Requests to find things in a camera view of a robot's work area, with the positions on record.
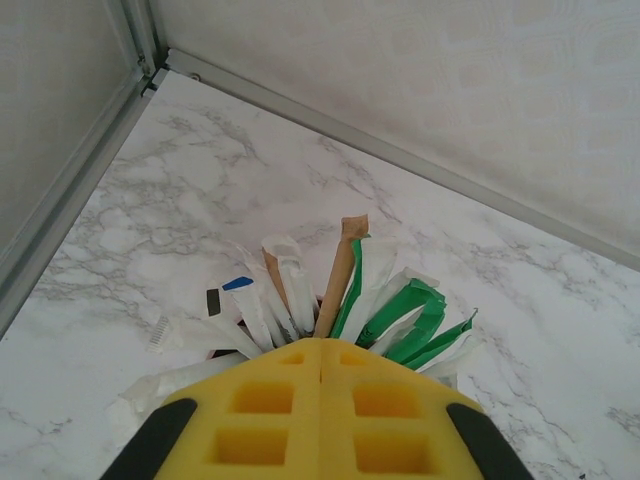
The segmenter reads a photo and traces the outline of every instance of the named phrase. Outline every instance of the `marble surface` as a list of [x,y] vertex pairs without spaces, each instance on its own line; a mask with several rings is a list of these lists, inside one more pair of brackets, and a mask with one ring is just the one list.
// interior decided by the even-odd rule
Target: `marble surface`
[[322,292],[340,217],[363,212],[398,268],[441,281],[447,324],[480,309],[459,386],[536,478],[638,478],[639,273],[173,73],[0,343],[0,478],[99,477],[105,408],[202,358],[145,345],[237,267],[226,242],[289,233]]

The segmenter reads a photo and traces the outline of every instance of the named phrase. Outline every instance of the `white marble floor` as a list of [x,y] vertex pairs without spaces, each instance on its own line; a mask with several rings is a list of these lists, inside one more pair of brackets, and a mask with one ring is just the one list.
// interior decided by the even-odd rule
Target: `white marble floor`
[[197,316],[225,241],[300,242],[322,292],[339,219],[438,278],[486,347],[460,376],[536,478],[636,479],[640,274],[219,91],[169,74],[0,343],[0,478],[97,478],[105,408],[201,352],[145,351]]

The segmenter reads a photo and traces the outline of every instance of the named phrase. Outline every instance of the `white wall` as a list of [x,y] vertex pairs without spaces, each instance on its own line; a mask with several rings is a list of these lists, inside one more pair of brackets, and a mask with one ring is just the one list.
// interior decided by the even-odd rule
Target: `white wall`
[[127,78],[125,59],[102,0],[0,0],[0,261]]
[[640,1],[155,1],[170,46],[640,255]]

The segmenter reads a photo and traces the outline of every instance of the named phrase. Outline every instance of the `blue tip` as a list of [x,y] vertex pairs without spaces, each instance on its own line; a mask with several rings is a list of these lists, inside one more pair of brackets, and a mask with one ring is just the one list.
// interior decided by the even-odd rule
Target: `blue tip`
[[253,280],[248,277],[238,277],[235,280],[231,280],[229,283],[225,283],[222,286],[222,289],[225,292],[228,292],[229,290],[235,290],[236,288],[246,287],[247,285],[251,285],[252,283]]

